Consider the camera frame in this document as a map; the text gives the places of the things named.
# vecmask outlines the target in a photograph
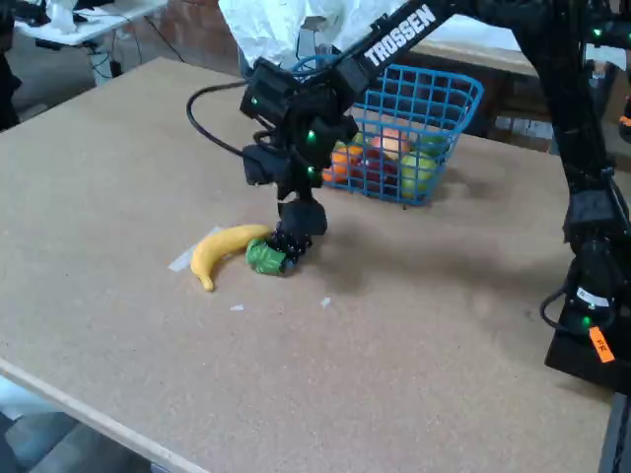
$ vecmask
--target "red apple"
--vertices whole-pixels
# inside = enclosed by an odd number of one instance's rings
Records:
[[[366,150],[359,165],[354,168],[353,176],[357,177],[357,183],[364,186],[364,175],[367,180],[367,188],[373,192],[380,192],[382,182],[385,184],[384,192],[396,192],[398,168],[395,163],[387,159],[377,150]]]
[[[394,128],[384,128],[381,135],[374,136],[371,146],[386,153],[391,160],[398,161],[410,152],[411,144],[406,132]]]

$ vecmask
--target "green object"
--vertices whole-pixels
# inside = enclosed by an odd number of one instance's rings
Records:
[[[356,145],[360,145],[360,146],[364,146],[364,133],[362,133],[361,131],[359,131],[354,137],[353,137],[353,143]]]
[[[419,151],[427,156],[436,158],[443,154],[450,146],[447,138],[443,136],[423,136],[419,144]]]
[[[364,143],[364,134],[360,131],[358,132],[354,137],[353,137],[353,141],[351,141],[348,146],[364,146],[366,143]],[[339,150],[341,148],[345,148],[347,145],[346,143],[344,143],[343,141],[337,141],[335,142],[335,148],[333,148],[334,151]]]
[[[415,195],[422,194],[436,167],[436,162],[423,154],[419,157],[409,154],[401,158],[401,195],[406,199],[414,199]]]
[[[270,248],[264,239],[255,238],[245,251],[245,262],[260,274],[281,274],[285,269],[285,253]]]

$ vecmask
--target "orange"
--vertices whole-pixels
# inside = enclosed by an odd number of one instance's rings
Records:
[[[363,153],[364,149],[357,145],[345,146],[334,151],[331,153],[332,165],[322,171],[322,179],[326,182],[345,182],[349,166],[357,166]]]

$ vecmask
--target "banana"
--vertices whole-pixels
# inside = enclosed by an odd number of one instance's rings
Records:
[[[215,285],[210,274],[217,261],[228,253],[244,249],[251,240],[266,237],[271,232],[272,229],[266,225],[241,225],[209,235],[193,251],[190,270],[206,291],[213,291]]]

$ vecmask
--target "green apple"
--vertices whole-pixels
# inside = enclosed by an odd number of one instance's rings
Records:
[[[444,136],[426,135],[421,137],[418,149],[424,155],[436,158],[444,153],[449,146],[450,143]]]
[[[360,146],[364,146],[364,133],[362,133],[361,131],[358,132],[354,137],[353,137],[353,143],[360,145]]]
[[[357,133],[353,137],[353,141],[350,144],[351,145],[364,146],[364,135],[363,135],[363,133],[361,131],[359,133]],[[340,148],[345,148],[345,147],[346,147],[346,143],[344,143],[343,141],[338,141],[338,142],[335,143],[335,148],[333,148],[333,150],[339,150]]]
[[[405,155],[401,158],[401,195],[406,199],[414,198],[414,187],[419,191],[427,188],[427,182],[434,175],[436,162],[429,156],[420,153]]]

